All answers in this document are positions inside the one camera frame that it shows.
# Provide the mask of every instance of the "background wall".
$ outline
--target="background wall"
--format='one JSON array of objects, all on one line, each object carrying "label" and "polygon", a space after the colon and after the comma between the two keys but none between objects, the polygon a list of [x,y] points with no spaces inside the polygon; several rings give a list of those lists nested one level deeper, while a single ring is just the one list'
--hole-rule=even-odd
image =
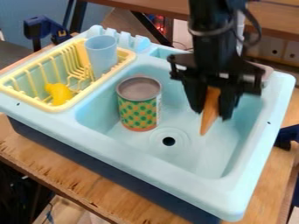
[{"label": "background wall", "polygon": [[[62,24],[67,3],[67,0],[0,0],[0,29],[5,40],[32,49],[31,41],[23,34],[23,20],[45,15]],[[111,10],[112,8],[107,6],[89,3],[82,31],[100,24]],[[49,37],[43,39],[43,46],[48,43]]]}]

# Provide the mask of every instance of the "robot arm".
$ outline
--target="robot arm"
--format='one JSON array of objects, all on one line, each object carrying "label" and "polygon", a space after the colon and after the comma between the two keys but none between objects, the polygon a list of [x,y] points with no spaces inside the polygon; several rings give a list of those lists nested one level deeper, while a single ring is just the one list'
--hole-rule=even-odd
[{"label": "robot arm", "polygon": [[[189,32],[194,53],[171,55],[170,77],[182,81],[191,108],[201,113],[208,87],[220,89],[219,115],[230,119],[243,93],[261,94],[263,69],[244,61],[236,51],[237,12],[250,20],[261,38],[261,28],[246,9],[246,0],[189,0]],[[176,65],[186,67],[177,69]],[[253,82],[244,75],[252,76]]]}]

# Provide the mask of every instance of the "tin can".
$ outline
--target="tin can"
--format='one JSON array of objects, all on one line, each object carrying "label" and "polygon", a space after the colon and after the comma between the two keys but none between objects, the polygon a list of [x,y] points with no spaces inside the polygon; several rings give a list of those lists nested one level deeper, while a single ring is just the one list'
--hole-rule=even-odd
[{"label": "tin can", "polygon": [[152,130],[161,113],[160,82],[145,75],[134,75],[116,87],[122,125],[128,130]]}]

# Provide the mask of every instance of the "orange cone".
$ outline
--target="orange cone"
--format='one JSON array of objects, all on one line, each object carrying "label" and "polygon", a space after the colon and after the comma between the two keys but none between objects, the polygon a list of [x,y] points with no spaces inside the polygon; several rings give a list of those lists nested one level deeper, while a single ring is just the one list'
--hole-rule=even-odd
[{"label": "orange cone", "polygon": [[211,128],[214,121],[219,115],[218,98],[220,89],[216,87],[208,87],[205,96],[205,106],[203,116],[201,118],[200,135],[203,136]]}]

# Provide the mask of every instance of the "wooden table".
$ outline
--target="wooden table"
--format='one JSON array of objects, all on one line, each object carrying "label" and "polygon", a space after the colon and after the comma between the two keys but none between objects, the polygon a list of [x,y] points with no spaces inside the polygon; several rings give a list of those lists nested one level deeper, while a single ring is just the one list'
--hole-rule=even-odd
[{"label": "wooden table", "polygon": [[[39,53],[36,52],[22,59],[0,73]],[[284,126],[299,123],[298,102],[299,89],[296,89],[283,123]],[[187,219],[150,201],[152,198],[146,199],[135,191],[118,185],[98,172],[74,162],[69,157],[64,157],[55,150],[47,149],[18,135],[5,115],[0,115],[0,127],[1,161],[103,219],[116,223],[190,223]],[[85,156],[87,160],[92,160],[87,155],[80,155]],[[239,223],[276,223],[294,157],[294,151],[287,152],[273,148],[245,217]]]},{"label": "wooden table", "polygon": [[[131,11],[140,11],[164,15],[169,18],[187,20],[189,16],[188,0],[85,0],[95,4],[119,7]],[[269,0],[249,3],[249,10],[256,16],[264,35],[280,39],[299,41],[299,0]],[[247,31],[254,28],[246,21]]]}]

